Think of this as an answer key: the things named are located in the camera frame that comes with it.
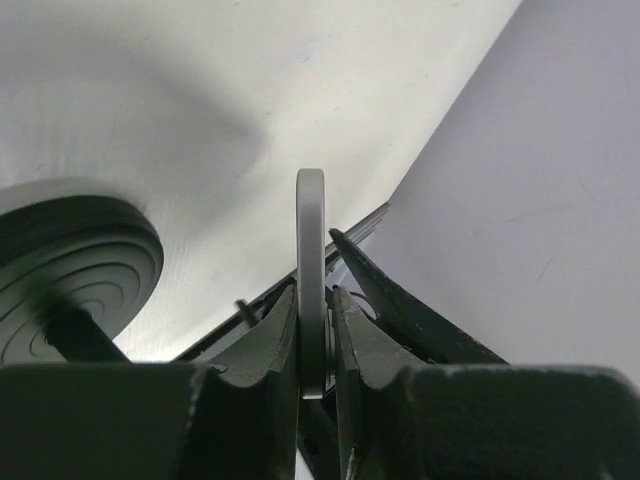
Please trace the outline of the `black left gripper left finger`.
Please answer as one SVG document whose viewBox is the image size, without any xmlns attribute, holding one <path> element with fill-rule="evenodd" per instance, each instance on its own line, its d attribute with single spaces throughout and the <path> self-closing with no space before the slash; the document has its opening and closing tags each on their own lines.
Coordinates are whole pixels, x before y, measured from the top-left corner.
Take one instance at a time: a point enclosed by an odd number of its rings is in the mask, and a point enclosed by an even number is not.
<svg viewBox="0 0 640 480">
<path fill-rule="evenodd" d="M 291 479 L 299 386 L 296 307 L 209 362 L 131 363 L 89 315 L 46 307 L 64 363 L 1 371 L 5 479 Z"/>
</svg>

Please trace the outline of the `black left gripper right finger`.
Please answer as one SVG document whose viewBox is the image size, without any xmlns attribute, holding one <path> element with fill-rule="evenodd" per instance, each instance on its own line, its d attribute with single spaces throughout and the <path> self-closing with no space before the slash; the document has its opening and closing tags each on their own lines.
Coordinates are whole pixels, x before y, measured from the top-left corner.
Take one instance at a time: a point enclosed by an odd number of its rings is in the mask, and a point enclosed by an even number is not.
<svg viewBox="0 0 640 480">
<path fill-rule="evenodd" d="M 345 479 L 635 479 L 639 393 L 594 366 L 434 365 L 334 292 Z"/>
</svg>

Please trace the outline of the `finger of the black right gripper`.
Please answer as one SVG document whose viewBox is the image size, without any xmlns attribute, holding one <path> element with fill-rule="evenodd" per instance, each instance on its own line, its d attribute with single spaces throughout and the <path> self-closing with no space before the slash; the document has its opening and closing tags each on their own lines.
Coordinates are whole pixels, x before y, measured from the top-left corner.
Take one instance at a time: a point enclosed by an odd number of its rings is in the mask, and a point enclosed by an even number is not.
<svg viewBox="0 0 640 480">
<path fill-rule="evenodd" d="M 505 360 L 389 278 L 345 233 L 329 234 L 377 315 L 378 326 L 434 364 L 503 364 Z"/>
</svg>

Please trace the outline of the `black phone stand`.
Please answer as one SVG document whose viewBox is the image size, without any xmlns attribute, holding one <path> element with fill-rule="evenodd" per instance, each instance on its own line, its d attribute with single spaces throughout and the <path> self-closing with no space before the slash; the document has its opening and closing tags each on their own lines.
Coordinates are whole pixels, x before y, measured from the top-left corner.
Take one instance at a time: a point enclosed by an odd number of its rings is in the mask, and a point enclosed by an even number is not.
<svg viewBox="0 0 640 480">
<path fill-rule="evenodd" d="M 80 311 L 108 340 L 137 316 L 163 269 L 160 236 L 103 182 L 1 189 L 1 363 L 57 362 L 47 328 Z"/>
</svg>

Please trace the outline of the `light blue smartphone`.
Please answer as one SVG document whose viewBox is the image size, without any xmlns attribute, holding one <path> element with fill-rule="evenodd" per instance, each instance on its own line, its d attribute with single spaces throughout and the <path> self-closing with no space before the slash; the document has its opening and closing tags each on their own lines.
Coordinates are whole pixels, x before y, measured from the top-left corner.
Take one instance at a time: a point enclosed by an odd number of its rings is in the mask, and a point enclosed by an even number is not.
<svg viewBox="0 0 640 480">
<path fill-rule="evenodd" d="M 301 394 L 319 399 L 326 388 L 325 184 L 317 168 L 297 174 L 296 246 Z"/>
</svg>

